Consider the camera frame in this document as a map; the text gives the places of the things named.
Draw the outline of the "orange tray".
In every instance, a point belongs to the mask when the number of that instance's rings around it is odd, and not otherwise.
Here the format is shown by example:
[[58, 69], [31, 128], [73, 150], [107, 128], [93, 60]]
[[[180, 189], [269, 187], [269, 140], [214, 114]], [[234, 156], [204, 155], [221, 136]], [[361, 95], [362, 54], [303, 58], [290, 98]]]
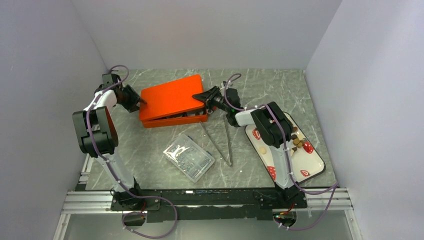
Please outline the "orange tray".
[[145, 122], [201, 109], [204, 104], [193, 95], [203, 91], [199, 74], [142, 89], [141, 98], [146, 105], [140, 107], [139, 119]]

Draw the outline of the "orange chocolate box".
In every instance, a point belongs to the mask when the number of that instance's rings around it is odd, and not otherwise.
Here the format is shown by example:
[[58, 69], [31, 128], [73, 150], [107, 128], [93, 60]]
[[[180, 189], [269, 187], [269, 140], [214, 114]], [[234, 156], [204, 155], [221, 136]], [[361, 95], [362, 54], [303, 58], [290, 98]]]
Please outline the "orange chocolate box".
[[141, 123], [146, 129], [148, 129], [148, 128], [159, 128], [159, 127], [196, 124], [196, 123], [199, 123], [199, 122], [206, 122], [208, 120], [208, 117], [209, 117], [209, 115], [207, 113], [205, 113], [205, 114], [201, 114], [201, 115], [141, 121]]

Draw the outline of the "metal tongs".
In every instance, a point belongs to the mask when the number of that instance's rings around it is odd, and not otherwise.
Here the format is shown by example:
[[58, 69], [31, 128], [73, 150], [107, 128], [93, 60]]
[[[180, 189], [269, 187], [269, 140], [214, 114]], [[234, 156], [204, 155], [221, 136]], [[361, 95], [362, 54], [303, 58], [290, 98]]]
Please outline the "metal tongs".
[[[223, 138], [222, 136], [220, 138], [216, 138], [213, 137], [207, 130], [206, 126], [204, 125], [203, 122], [199, 122], [199, 125], [203, 131], [203, 133], [205, 134], [206, 137], [208, 137], [208, 139], [210, 140], [210, 142], [212, 143], [212, 145], [215, 147], [215, 149], [217, 150], [217, 152], [219, 153], [219, 159], [224, 161], [225, 164], [228, 167], [232, 167], [233, 166], [233, 154], [232, 154], [232, 150], [231, 150], [231, 142], [230, 142], [230, 135], [229, 135], [229, 123], [228, 120], [225, 116], [222, 117], [222, 121], [223, 121], [223, 126], [224, 126], [224, 132], [225, 132], [225, 138]], [[223, 146], [224, 146], [224, 140], [225, 140], [225, 145], [226, 145], [226, 152], [224, 153], [223, 150]]]

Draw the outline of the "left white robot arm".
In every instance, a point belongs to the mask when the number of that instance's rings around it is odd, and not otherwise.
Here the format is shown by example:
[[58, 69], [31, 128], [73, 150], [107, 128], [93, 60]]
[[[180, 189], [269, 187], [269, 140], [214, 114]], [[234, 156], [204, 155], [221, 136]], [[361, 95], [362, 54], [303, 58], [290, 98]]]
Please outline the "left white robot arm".
[[91, 103], [72, 114], [80, 150], [100, 163], [114, 181], [113, 200], [131, 210], [143, 205], [144, 196], [116, 150], [119, 137], [110, 112], [116, 105], [121, 105], [133, 113], [145, 103], [130, 85], [123, 85], [119, 75], [106, 73], [102, 75], [102, 84], [95, 90]]

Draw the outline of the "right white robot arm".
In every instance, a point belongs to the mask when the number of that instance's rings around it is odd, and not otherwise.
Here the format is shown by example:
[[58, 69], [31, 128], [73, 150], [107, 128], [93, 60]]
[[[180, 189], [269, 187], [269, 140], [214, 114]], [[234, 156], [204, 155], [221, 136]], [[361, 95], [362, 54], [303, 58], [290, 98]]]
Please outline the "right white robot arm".
[[280, 106], [271, 101], [252, 108], [241, 106], [238, 91], [226, 88], [221, 92], [214, 86], [207, 91], [196, 93], [192, 98], [204, 103], [208, 110], [220, 109], [226, 113], [228, 123], [233, 127], [253, 127], [260, 140], [268, 146], [270, 159], [275, 170], [273, 182], [279, 191], [275, 194], [276, 203], [287, 208], [295, 201], [297, 179], [293, 173], [290, 157], [293, 123]]

